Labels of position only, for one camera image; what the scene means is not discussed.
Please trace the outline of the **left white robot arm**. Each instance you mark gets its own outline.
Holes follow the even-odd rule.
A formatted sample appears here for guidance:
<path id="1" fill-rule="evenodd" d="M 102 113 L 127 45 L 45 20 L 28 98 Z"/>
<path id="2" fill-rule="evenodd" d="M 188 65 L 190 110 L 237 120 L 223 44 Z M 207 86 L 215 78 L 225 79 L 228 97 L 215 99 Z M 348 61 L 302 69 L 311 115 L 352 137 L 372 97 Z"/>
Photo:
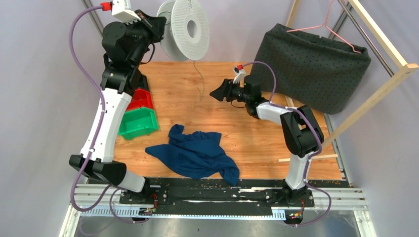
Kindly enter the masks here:
<path id="1" fill-rule="evenodd" d="M 136 10 L 140 18 L 133 23 L 111 22 L 103 29 L 105 49 L 102 81 L 97 84 L 85 74 L 99 94 L 99 104 L 89 136 L 69 165 L 85 176 L 128 190 L 139 203 L 150 200 L 149 180 L 129 171 L 127 165 L 114 160 L 116 137 L 124 113 L 139 86 L 140 63 L 149 46 L 164 38 L 167 18 L 150 16 Z"/>

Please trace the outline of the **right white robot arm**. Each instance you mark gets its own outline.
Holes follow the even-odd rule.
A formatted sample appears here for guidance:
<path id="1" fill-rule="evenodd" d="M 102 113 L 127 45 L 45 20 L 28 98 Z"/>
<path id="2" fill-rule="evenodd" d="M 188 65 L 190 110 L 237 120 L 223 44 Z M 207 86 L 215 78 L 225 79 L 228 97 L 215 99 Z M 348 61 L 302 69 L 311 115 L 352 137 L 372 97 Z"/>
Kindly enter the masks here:
<path id="1" fill-rule="evenodd" d="M 262 96 L 259 79 L 251 75 L 245 76 L 243 86 L 233 79 L 225 79 L 210 96 L 220 102 L 244 102 L 250 116 L 282 127 L 291 157 L 280 200 L 287 205 L 301 201 L 307 192 L 307 174 L 312 158 L 321 151 L 324 141 L 312 110 L 308 106 L 286 107 L 270 102 Z"/>

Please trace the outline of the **white cable spool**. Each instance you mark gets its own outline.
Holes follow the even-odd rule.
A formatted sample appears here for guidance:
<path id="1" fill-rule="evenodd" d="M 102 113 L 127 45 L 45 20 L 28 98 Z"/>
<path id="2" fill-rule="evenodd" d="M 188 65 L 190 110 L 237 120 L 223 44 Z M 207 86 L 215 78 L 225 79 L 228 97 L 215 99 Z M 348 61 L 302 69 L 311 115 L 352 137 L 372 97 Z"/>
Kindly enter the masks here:
<path id="1" fill-rule="evenodd" d="M 165 17 L 163 51 L 174 61 L 202 59 L 210 44 L 210 27 L 206 13 L 197 0 L 167 0 L 159 7 Z"/>

